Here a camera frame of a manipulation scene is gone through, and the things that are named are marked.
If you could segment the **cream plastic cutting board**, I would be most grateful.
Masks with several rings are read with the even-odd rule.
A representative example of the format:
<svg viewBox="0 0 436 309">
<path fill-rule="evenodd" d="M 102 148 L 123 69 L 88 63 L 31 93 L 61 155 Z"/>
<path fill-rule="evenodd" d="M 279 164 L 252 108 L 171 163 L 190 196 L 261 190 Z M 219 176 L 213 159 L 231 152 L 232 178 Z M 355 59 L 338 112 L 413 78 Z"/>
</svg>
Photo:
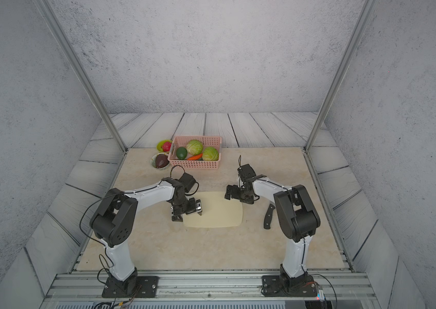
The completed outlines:
<svg viewBox="0 0 436 309">
<path fill-rule="evenodd" d="M 239 200 L 224 198 L 225 192 L 212 191 L 196 193 L 201 201 L 201 215 L 193 213 L 183 216 L 183 223 L 191 228 L 237 227 L 243 220 L 243 207 Z"/>
</svg>

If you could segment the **black handled kitchen knife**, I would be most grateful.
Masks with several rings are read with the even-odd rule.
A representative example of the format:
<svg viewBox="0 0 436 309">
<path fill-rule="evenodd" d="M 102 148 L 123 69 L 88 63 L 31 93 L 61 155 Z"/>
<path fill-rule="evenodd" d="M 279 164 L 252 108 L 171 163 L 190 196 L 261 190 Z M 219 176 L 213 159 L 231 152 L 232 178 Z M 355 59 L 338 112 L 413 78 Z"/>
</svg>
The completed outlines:
<svg viewBox="0 0 436 309">
<path fill-rule="evenodd" d="M 270 203 L 269 207 L 266 211 L 266 214 L 264 216 L 264 223 L 263 223 L 263 228 L 266 230 L 269 230 L 271 228 L 271 223 L 273 220 L 273 214 L 274 214 L 274 210 L 275 210 L 275 205 Z"/>
</svg>

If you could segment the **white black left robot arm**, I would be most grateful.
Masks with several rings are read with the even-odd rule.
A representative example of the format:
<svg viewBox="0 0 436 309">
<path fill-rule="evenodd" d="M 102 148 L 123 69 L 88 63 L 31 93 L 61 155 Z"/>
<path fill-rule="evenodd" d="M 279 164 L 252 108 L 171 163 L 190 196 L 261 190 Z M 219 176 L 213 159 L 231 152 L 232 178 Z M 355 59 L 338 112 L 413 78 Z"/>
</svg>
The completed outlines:
<svg viewBox="0 0 436 309">
<path fill-rule="evenodd" d="M 101 199 L 89 226 L 97 241 L 105 247 L 105 256 L 109 260 L 109 276 L 103 297 L 134 296 L 142 284 L 128 244 L 137 211 L 168 202 L 172 221 L 182 222 L 184 215 L 193 213 L 201 215 L 201 201 L 193 198 L 190 192 L 198 186 L 194 177 L 185 173 L 177 180 L 166 177 L 157 184 L 133 191 L 113 188 Z"/>
</svg>

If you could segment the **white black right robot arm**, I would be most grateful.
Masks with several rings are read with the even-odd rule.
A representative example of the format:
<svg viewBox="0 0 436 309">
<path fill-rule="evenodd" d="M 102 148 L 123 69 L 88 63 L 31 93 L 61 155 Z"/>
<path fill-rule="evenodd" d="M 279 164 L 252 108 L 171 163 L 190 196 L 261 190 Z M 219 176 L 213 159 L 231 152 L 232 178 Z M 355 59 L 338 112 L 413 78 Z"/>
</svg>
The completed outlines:
<svg viewBox="0 0 436 309">
<path fill-rule="evenodd" d="M 264 175 L 228 185 L 224 198 L 254 204 L 266 198 L 277 211 L 279 226 L 287 238 L 286 254 L 280 265 L 276 292 L 294 294 L 315 281 L 307 271 L 310 242 L 321 225 L 319 214 L 303 185 L 280 185 Z"/>
</svg>

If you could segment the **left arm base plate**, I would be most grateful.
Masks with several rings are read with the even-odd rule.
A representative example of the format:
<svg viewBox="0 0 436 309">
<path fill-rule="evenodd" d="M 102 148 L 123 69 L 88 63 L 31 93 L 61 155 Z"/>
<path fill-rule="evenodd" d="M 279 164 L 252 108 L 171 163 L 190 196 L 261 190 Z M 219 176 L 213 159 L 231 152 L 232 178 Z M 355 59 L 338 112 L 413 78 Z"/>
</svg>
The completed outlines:
<svg viewBox="0 0 436 309">
<path fill-rule="evenodd" d="M 131 276 L 119 281 L 110 276 L 102 292 L 103 298 L 154 298 L 159 283 L 158 276 Z"/>
</svg>

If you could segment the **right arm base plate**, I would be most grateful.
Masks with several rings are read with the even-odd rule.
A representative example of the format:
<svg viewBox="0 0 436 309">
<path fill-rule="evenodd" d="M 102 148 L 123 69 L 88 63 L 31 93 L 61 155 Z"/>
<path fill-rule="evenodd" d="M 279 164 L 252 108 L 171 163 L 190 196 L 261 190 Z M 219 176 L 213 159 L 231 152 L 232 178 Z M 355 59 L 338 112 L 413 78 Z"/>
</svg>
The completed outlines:
<svg viewBox="0 0 436 309">
<path fill-rule="evenodd" d="M 297 278 L 284 274 L 262 276 L 261 294 L 265 297 L 319 297 L 317 284 L 310 275 Z"/>
</svg>

